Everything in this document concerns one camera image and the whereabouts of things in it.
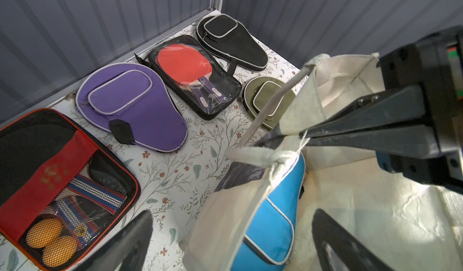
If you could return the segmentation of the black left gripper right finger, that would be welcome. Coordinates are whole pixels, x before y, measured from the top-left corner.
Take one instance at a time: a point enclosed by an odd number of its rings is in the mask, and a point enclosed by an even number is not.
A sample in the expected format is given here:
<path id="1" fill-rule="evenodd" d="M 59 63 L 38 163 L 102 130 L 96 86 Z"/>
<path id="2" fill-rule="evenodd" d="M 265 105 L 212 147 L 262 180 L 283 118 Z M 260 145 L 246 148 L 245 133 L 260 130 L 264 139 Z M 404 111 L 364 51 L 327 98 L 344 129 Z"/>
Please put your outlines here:
<path id="1" fill-rule="evenodd" d="M 392 271 L 321 209 L 313 217 L 312 237 L 323 271 Z"/>

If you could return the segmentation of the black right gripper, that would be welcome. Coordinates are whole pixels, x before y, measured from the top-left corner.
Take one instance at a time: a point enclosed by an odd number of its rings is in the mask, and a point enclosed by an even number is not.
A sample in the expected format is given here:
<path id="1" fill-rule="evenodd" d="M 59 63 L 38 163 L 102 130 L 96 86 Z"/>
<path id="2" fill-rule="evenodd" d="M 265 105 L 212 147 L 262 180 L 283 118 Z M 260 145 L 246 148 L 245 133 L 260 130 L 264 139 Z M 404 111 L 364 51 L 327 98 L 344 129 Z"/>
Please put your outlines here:
<path id="1" fill-rule="evenodd" d="M 306 146 L 373 150 L 381 169 L 463 192 L 463 27 L 381 57 L 386 91 L 298 133 Z"/>

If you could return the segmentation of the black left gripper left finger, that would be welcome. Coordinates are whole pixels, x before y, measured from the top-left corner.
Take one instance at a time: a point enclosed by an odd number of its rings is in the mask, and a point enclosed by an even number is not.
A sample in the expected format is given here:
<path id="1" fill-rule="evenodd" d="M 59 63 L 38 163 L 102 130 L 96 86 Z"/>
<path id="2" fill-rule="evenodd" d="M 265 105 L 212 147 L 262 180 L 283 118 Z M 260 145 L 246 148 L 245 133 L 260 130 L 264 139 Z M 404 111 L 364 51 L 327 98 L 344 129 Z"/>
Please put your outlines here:
<path id="1" fill-rule="evenodd" d="M 153 233 L 151 212 L 138 214 L 117 235 L 90 256 L 78 271 L 141 271 Z"/>

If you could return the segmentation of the cream canvas tote bag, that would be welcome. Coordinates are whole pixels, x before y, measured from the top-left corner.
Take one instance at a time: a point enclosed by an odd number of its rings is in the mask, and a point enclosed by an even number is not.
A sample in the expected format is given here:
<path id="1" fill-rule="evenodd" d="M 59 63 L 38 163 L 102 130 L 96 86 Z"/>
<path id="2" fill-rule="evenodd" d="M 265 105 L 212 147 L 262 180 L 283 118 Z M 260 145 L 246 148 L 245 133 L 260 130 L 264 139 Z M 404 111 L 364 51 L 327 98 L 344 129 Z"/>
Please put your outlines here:
<path id="1" fill-rule="evenodd" d="M 278 127 L 249 144 L 264 115 L 258 115 L 240 142 L 225 154 L 232 164 L 180 242 L 189 271 L 228 271 L 258 208 L 297 158 L 308 164 L 306 191 L 290 233 L 289 268 L 317 267 L 311 220 L 317 209 L 331 215 L 355 238 L 397 271 L 460 271 L 463 229 L 456 224 L 460 195 L 387 174 L 370 151 L 302 147 L 297 132 L 323 121 L 354 95 L 382 89 L 377 55 L 321 54 L 308 61 L 277 97 L 303 86 Z"/>

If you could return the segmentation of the red black mesh paddle set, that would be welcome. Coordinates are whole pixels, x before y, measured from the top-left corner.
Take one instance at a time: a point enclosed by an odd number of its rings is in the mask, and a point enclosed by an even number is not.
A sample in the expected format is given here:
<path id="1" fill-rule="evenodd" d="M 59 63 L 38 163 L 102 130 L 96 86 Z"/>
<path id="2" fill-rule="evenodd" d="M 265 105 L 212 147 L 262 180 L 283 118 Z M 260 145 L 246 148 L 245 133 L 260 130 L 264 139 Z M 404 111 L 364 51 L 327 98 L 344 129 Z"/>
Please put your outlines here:
<path id="1" fill-rule="evenodd" d="M 54 109 L 1 130 L 1 234 L 45 271 L 83 259 L 140 192 L 109 148 Z"/>

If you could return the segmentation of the blue paddle case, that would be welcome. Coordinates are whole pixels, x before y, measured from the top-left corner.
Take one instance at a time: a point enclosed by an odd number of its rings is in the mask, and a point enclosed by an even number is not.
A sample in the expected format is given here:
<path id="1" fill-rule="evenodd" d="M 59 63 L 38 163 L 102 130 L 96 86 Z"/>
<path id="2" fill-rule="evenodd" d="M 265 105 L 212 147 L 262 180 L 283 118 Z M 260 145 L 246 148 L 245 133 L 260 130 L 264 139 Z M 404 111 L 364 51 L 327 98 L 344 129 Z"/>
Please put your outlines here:
<path id="1" fill-rule="evenodd" d="M 278 187 L 260 205 L 245 234 L 232 271 L 282 271 L 295 242 L 297 206 L 303 194 L 305 159 L 299 156 Z"/>

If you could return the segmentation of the purple paddle case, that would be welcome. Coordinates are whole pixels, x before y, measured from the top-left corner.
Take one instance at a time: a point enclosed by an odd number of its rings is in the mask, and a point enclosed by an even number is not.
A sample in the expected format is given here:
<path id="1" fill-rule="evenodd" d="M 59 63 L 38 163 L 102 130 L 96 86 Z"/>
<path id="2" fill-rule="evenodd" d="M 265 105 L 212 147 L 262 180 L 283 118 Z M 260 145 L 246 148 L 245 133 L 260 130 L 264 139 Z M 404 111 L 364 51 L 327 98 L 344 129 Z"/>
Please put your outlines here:
<path id="1" fill-rule="evenodd" d="M 99 68 L 82 83 L 75 104 L 91 125 L 121 144 L 169 153 L 188 137 L 186 122 L 162 78 L 141 64 Z"/>

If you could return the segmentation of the green paddle case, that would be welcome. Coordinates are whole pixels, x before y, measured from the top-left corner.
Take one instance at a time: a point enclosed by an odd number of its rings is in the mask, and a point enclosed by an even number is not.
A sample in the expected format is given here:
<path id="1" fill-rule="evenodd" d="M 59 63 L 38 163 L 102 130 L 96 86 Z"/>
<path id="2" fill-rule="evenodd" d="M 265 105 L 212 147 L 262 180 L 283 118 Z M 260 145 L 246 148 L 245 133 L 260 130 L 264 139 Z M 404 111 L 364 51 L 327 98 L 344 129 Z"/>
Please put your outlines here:
<path id="1" fill-rule="evenodd" d="M 283 81 L 269 76 L 257 76 L 244 84 L 241 101 L 250 119 L 254 120 L 258 116 L 265 104 L 284 84 Z M 270 111 L 261 126 L 269 131 L 272 130 L 295 97 L 295 93 L 289 90 Z"/>

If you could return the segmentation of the clear ping pong paddle set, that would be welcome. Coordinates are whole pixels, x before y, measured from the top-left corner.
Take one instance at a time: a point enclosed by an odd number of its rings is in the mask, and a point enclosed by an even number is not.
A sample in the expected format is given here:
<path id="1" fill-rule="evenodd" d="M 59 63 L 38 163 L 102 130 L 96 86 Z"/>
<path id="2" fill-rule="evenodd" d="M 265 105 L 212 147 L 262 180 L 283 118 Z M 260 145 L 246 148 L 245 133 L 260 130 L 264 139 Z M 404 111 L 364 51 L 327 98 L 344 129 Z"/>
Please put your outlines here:
<path id="1" fill-rule="evenodd" d="M 154 70 L 165 85 L 202 119 L 212 120 L 239 96 L 241 83 L 228 74 L 190 35 L 160 43 L 138 63 Z"/>

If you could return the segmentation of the black paddle case white piping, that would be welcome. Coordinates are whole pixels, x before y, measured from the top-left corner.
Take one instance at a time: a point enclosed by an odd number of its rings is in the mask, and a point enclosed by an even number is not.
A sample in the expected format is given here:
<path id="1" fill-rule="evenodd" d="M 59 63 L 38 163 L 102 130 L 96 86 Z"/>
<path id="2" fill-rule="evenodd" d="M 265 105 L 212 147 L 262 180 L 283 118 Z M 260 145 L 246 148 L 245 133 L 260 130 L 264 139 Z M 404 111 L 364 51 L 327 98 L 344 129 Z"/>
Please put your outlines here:
<path id="1" fill-rule="evenodd" d="M 211 54 L 230 63 L 227 73 L 236 67 L 261 72 L 266 69 L 268 55 L 247 28 L 227 14 L 203 18 L 195 30 L 200 45 Z"/>

